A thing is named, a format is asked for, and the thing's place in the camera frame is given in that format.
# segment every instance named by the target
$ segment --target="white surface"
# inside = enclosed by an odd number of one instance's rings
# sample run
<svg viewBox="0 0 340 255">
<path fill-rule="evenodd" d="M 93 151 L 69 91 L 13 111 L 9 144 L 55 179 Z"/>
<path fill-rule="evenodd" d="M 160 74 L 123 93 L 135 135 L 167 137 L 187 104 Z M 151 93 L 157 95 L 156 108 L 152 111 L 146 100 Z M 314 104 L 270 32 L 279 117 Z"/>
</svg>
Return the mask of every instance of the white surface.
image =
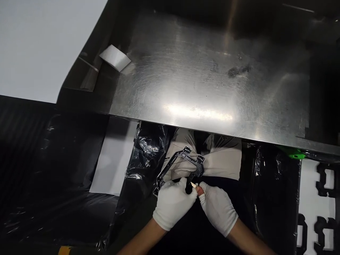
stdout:
<svg viewBox="0 0 340 255">
<path fill-rule="evenodd" d="M 314 224 L 317 221 L 317 216 L 322 216 L 328 221 L 328 217 L 335 219 L 335 198 L 320 197 L 316 189 L 316 182 L 320 180 L 320 174 L 316 170 L 319 162 L 304 159 L 301 166 L 301 181 L 300 181 L 300 203 L 299 213 L 303 214 L 306 218 L 308 226 L 307 231 L 307 251 L 305 254 L 316 255 L 314 251 L 314 242 L 317 242 L 318 235 L 314 232 Z M 326 170 L 326 183 L 331 183 L 330 173 L 333 175 L 332 170 Z M 325 249 L 333 247 L 333 233 L 329 230 L 324 230 L 325 234 Z"/>
<path fill-rule="evenodd" d="M 90 192 L 120 195 L 137 125 L 138 122 L 110 117 Z"/>
<path fill-rule="evenodd" d="M 56 103 L 107 0 L 1 0 L 0 94 Z"/>
<path fill-rule="evenodd" d="M 131 62 L 124 53 L 113 45 L 110 45 L 99 56 L 118 72 L 122 71 Z"/>
</svg>

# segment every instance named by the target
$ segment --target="metal surface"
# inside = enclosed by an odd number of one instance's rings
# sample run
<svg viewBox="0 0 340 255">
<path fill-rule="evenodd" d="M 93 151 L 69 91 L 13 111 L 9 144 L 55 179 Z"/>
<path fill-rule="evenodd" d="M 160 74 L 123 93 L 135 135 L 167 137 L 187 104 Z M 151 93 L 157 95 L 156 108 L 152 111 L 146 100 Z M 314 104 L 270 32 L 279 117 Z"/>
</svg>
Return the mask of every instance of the metal surface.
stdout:
<svg viewBox="0 0 340 255">
<path fill-rule="evenodd" d="M 214 17 L 210 14 L 181 17 L 185 10 L 172 15 L 158 9 L 134 14 L 129 9 L 133 18 L 127 18 L 122 9 L 110 43 L 120 46 L 132 63 L 120 74 L 103 65 L 93 96 L 64 90 L 60 101 L 131 119 L 340 155 L 337 139 L 329 138 L 323 125 L 328 108 L 325 99 L 317 97 L 324 85 L 317 79 L 323 74 L 315 75 L 320 63 L 312 62 L 318 56 L 314 49 L 336 51 L 340 26 L 332 19 L 315 18 L 313 12 L 265 4 L 230 1 L 225 10 L 215 7 L 223 17 L 217 22 L 209 20 Z"/>
</svg>

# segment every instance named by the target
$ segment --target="black plastic part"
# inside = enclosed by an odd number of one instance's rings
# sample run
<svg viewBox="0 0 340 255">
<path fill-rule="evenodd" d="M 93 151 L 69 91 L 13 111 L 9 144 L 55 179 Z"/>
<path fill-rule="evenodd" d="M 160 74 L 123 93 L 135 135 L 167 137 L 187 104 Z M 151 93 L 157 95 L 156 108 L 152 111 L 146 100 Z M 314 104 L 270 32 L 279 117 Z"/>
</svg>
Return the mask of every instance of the black plastic part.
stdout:
<svg viewBox="0 0 340 255">
<path fill-rule="evenodd" d="M 325 164 L 325 163 L 320 163 L 317 166 L 317 172 L 320 174 L 320 180 L 316 182 L 316 188 L 318 190 L 318 195 L 320 197 L 327 197 L 327 194 L 331 198 L 336 197 L 336 189 L 328 189 L 325 188 L 326 184 L 326 173 L 325 170 L 330 169 L 333 171 L 338 171 L 339 167 L 336 165 L 331 165 L 331 164 Z"/>
<path fill-rule="evenodd" d="M 317 255 L 333 255 L 336 254 L 336 251 L 329 251 L 329 250 L 324 250 L 323 248 L 325 247 L 325 234 L 323 233 L 323 230 L 327 229 L 333 229 L 334 235 L 333 235 L 333 240 L 334 240 L 334 245 L 336 244 L 337 240 L 337 234 L 336 234 L 336 221 L 333 218 L 328 218 L 328 222 L 324 217 L 317 216 L 317 222 L 314 224 L 314 231 L 315 233 L 318 234 L 318 242 L 314 243 L 314 250 Z"/>
<path fill-rule="evenodd" d="M 192 172 L 189 177 L 187 177 L 187 185 L 185 187 L 185 191 L 187 194 L 190 194 L 192 191 L 192 186 L 191 186 L 191 181 L 194 179 L 194 177 L 201 177 L 204 173 L 204 166 L 203 163 L 205 161 L 205 158 L 203 158 L 201 155 L 197 156 L 197 159 L 194 160 L 192 157 L 189 156 L 191 152 L 191 149 L 187 146 L 184 147 L 182 151 L 176 152 L 171 159 L 169 160 L 168 164 L 165 166 L 165 168 L 162 170 L 162 172 L 158 175 L 157 180 L 156 180 L 156 188 L 153 191 L 153 194 L 155 196 L 158 196 L 158 192 L 161 189 L 161 187 L 164 185 L 164 180 L 163 177 L 167 173 L 167 171 L 170 169 L 172 164 L 176 161 L 177 157 L 182 157 L 185 160 L 189 161 L 193 165 L 196 166 L 196 171 Z"/>
<path fill-rule="evenodd" d="M 273 145 L 256 153 L 253 207 L 259 236 L 277 254 L 296 253 L 301 162 Z"/>
<path fill-rule="evenodd" d="M 307 250 L 307 224 L 305 222 L 305 216 L 303 214 L 299 214 L 297 218 L 297 224 L 302 226 L 302 245 L 301 247 L 296 248 L 297 255 L 303 255 Z"/>
</svg>

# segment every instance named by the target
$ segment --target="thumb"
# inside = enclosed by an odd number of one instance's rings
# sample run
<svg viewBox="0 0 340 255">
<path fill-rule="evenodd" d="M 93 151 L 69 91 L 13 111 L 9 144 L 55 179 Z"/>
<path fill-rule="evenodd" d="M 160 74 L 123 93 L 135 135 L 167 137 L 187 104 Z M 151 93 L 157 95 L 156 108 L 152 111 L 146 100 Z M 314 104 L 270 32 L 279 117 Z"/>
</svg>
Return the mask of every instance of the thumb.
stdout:
<svg viewBox="0 0 340 255">
<path fill-rule="evenodd" d="M 199 198 L 199 201 L 201 203 L 202 209 L 205 212 L 205 194 L 203 193 L 198 198 Z"/>
<path fill-rule="evenodd" d="M 201 182 L 199 186 L 203 189 L 204 193 L 206 193 L 206 189 L 209 187 L 205 182 Z"/>
<path fill-rule="evenodd" d="M 182 177 L 178 183 L 181 187 L 185 188 L 187 185 L 187 179 L 185 177 Z"/>
<path fill-rule="evenodd" d="M 192 191 L 191 191 L 191 193 L 189 194 L 189 196 L 192 197 L 192 199 L 193 199 L 194 201 L 196 200 L 196 198 L 197 198 L 197 190 L 196 190 L 194 187 L 192 187 Z"/>
</svg>

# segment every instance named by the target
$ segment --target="hand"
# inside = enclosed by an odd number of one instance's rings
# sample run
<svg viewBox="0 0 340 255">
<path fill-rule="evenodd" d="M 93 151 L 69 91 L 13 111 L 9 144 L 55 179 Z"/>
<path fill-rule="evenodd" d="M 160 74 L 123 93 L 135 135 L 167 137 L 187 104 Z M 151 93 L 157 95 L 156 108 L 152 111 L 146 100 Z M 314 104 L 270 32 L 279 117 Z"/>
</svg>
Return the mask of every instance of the hand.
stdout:
<svg viewBox="0 0 340 255">
<path fill-rule="evenodd" d="M 185 192 L 187 179 L 181 178 L 177 183 L 166 182 L 158 193 L 156 209 L 153 218 L 164 230 L 169 231 L 194 204 L 197 191 L 192 188 L 191 194 Z"/>
<path fill-rule="evenodd" d="M 205 182 L 201 182 L 199 186 L 204 191 L 199 200 L 205 215 L 215 229 L 227 237 L 238 219 L 228 194 L 221 188 L 209 186 Z"/>
</svg>

